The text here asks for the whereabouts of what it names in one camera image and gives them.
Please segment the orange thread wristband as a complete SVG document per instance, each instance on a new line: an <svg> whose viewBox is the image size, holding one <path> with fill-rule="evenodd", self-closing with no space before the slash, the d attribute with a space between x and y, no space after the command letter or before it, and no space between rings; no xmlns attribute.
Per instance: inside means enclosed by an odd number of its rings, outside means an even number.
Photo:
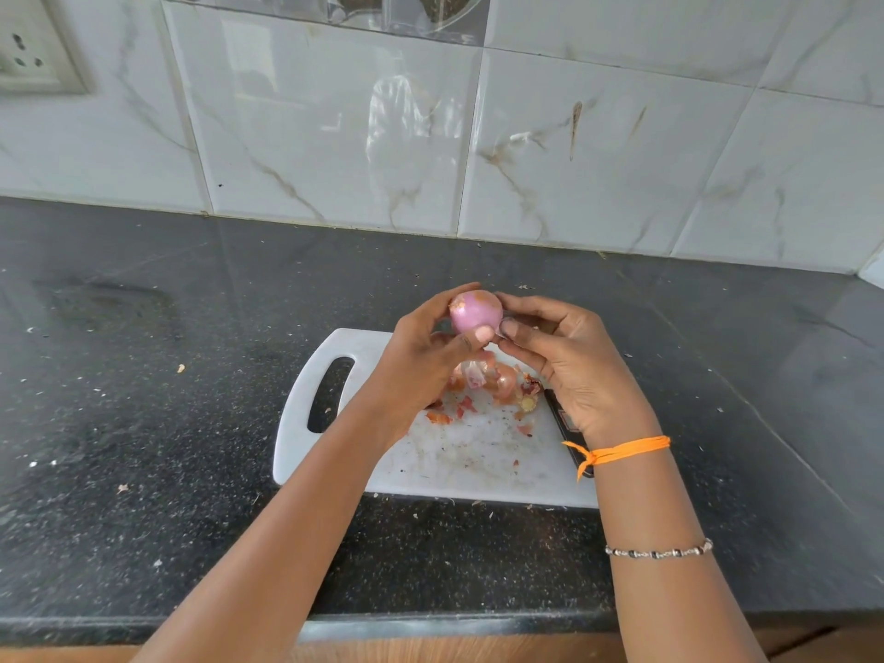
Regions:
<svg viewBox="0 0 884 663"><path fill-rule="evenodd" d="M562 441L561 445L568 448L572 459L576 462L576 480L579 482L584 477L593 478L595 468L600 465L668 449L671 445L671 438L652 436L598 449L589 449L585 445L568 440Z"/></svg>

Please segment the person's right forearm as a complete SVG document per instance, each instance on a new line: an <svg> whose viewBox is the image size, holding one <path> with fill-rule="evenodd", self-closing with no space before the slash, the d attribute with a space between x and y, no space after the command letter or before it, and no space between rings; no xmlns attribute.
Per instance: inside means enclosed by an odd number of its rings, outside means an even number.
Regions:
<svg viewBox="0 0 884 663"><path fill-rule="evenodd" d="M595 468L628 663L767 663L671 449Z"/></svg>

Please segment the wooden cabinet front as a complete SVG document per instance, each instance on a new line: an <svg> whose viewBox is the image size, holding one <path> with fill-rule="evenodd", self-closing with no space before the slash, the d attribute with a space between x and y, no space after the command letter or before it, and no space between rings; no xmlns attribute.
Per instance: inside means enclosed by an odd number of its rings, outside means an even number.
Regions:
<svg viewBox="0 0 884 663"><path fill-rule="evenodd" d="M884 663L884 628L757 631L772 663ZM130 663L138 646L0 647L0 663ZM297 645L285 663L627 663L613 634L352 640Z"/></svg>

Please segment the pile of onion peels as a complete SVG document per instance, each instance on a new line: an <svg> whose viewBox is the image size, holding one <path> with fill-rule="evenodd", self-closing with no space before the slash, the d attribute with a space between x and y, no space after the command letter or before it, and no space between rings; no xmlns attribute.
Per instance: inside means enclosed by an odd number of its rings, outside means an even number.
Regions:
<svg viewBox="0 0 884 663"><path fill-rule="evenodd" d="M510 365L487 353L454 368L441 394L425 409L425 416L437 425L473 421L480 415L514 423L526 437L535 435L533 416L544 392L539 379L519 365Z"/></svg>

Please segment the black handled knife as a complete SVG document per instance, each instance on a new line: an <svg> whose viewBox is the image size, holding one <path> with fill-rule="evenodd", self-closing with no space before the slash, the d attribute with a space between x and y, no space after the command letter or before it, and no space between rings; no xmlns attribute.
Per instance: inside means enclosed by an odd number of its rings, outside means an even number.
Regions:
<svg viewBox="0 0 884 663"><path fill-rule="evenodd" d="M559 403L555 392L551 388L546 388L544 394L561 435L561 443L566 447L576 466L577 480L580 481L584 477L593 479L594 468L586 464L590 449L586 445L583 434Z"/></svg>

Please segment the person's left hand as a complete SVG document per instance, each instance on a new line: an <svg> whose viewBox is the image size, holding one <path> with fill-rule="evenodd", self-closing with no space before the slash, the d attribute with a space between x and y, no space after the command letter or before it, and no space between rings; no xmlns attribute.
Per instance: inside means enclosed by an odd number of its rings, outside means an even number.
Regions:
<svg viewBox="0 0 884 663"><path fill-rule="evenodd" d="M417 414L436 401L456 366L477 359L483 351L448 354L448 343L456 334L435 330L448 317L454 296L480 287L479 282L472 282L441 291L397 322L378 365L362 387L369 401L369 419L381 431L385 448L401 440Z"/></svg>

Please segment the white plastic cutting board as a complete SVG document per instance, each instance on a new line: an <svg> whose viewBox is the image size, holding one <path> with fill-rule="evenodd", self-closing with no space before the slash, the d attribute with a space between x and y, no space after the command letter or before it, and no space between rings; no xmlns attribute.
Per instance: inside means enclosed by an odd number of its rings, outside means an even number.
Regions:
<svg viewBox="0 0 884 663"><path fill-rule="evenodd" d="M377 365L390 332L337 329L310 356L293 382L276 436L272 476L282 485L319 434L308 429L315 394L338 358L354 364L343 385L341 410ZM438 500L514 503L548 508L597 509L590 477L562 445L556 414L543 393L524 418L516 407L496 405L486 390L448 394L441 411L450 423L421 412L408 434L381 458L366 492Z"/></svg>

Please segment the person's left forearm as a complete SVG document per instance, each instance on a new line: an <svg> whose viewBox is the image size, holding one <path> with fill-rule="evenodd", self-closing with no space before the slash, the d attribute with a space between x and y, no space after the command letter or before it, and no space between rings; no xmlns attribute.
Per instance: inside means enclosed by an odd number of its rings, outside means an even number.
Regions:
<svg viewBox="0 0 884 663"><path fill-rule="evenodd" d="M354 397L131 663L281 663L374 469L426 405Z"/></svg>

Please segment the peeled pink onion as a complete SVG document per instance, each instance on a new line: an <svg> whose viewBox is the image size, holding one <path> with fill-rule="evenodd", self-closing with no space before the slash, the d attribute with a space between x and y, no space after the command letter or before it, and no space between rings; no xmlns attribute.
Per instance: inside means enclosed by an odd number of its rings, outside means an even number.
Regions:
<svg viewBox="0 0 884 663"><path fill-rule="evenodd" d="M448 315L458 334L488 326L498 332L503 319L500 299L490 291L474 289L458 293L448 305Z"/></svg>

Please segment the person's right hand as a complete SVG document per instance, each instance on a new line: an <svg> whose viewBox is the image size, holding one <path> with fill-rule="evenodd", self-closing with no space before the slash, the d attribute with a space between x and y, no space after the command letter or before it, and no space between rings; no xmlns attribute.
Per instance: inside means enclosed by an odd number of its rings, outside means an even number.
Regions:
<svg viewBox="0 0 884 663"><path fill-rule="evenodd" d="M577 310L565 319L505 312L498 341L512 341L547 358L547 383L589 449L662 436L656 413L600 316L572 306Z"/></svg>

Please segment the white wall power socket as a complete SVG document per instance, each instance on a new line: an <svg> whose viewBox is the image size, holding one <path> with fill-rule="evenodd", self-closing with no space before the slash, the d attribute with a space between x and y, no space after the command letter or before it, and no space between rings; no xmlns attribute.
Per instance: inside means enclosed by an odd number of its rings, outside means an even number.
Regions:
<svg viewBox="0 0 884 663"><path fill-rule="evenodd" d="M0 0L0 96L87 93L79 58L59 0Z"/></svg>

